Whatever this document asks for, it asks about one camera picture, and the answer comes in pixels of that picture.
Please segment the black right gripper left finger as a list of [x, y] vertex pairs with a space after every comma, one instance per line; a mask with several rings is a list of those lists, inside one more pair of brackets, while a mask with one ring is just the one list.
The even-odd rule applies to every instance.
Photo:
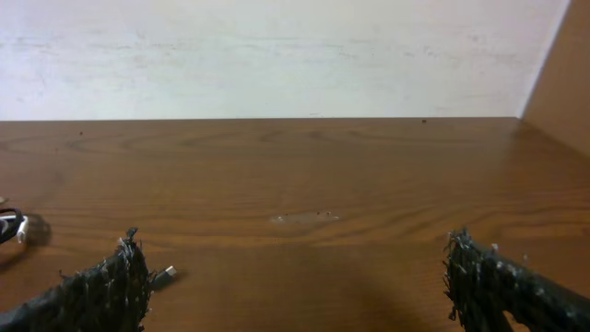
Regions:
[[1, 332], [141, 332], [148, 313], [152, 273], [136, 228], [118, 240], [114, 254], [45, 293], [1, 313]]

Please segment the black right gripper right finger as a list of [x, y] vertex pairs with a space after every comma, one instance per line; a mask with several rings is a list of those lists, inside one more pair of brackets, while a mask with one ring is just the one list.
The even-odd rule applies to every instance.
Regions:
[[469, 332], [511, 331], [505, 316], [530, 331], [585, 332], [589, 299], [473, 240], [451, 231], [443, 262], [449, 318]]

